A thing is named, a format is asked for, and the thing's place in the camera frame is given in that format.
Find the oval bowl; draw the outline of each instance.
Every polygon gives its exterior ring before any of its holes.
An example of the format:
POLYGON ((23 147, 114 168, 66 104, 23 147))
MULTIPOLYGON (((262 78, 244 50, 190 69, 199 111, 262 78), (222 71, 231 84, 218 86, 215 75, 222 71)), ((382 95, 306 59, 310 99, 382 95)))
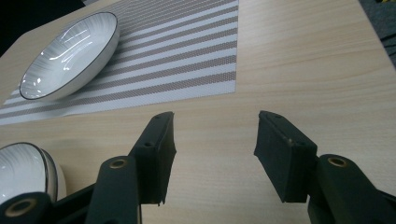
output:
POLYGON ((48 193, 53 202, 66 196, 64 173, 50 154, 30 143, 0 148, 0 204, 38 191, 48 193))
POLYGON ((21 96, 53 101, 77 91, 105 67, 119 39, 113 13, 99 12, 78 21, 35 58, 21 80, 21 96))

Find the wooden table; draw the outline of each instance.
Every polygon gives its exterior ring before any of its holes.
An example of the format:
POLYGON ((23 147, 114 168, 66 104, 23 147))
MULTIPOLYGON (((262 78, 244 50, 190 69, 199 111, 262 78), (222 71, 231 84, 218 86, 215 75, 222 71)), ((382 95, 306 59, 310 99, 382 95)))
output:
MULTIPOLYGON (((0 59, 0 101, 68 22, 99 1, 23 35, 0 59)), ((285 116, 318 145, 356 162, 396 195, 396 74, 357 0, 240 1, 236 93, 0 126, 2 146, 46 149, 68 193, 125 155, 149 119, 175 112, 177 155, 164 206, 144 223, 308 223, 307 204, 281 203, 253 156, 258 114, 285 116)))

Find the dark gray carpet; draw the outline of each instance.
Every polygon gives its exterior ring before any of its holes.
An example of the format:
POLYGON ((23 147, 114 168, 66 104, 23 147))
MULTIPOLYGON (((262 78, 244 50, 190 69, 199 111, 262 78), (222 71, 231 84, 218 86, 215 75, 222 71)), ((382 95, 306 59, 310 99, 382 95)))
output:
POLYGON ((359 0, 378 37, 396 67, 396 2, 377 3, 375 0, 359 0))

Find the ribbed bowl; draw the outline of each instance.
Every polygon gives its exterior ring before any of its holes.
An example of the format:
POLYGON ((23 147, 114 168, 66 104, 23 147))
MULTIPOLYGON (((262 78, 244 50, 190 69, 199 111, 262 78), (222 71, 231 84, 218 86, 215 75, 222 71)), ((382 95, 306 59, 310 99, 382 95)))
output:
POLYGON ((48 193, 53 202, 66 196, 64 174, 50 154, 30 143, 0 148, 0 204, 38 191, 48 193))
POLYGON ((107 64, 120 39, 117 17, 93 14, 57 36, 24 74, 21 96, 52 101, 77 91, 107 64))

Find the placemat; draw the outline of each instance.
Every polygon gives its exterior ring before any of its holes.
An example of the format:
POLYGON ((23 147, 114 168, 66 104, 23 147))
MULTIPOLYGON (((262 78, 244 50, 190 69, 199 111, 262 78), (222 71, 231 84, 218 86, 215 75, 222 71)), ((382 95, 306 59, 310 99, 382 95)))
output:
POLYGON ((98 76, 54 102, 16 89, 0 125, 234 92, 238 0, 123 0, 100 11, 118 16, 120 42, 98 76))

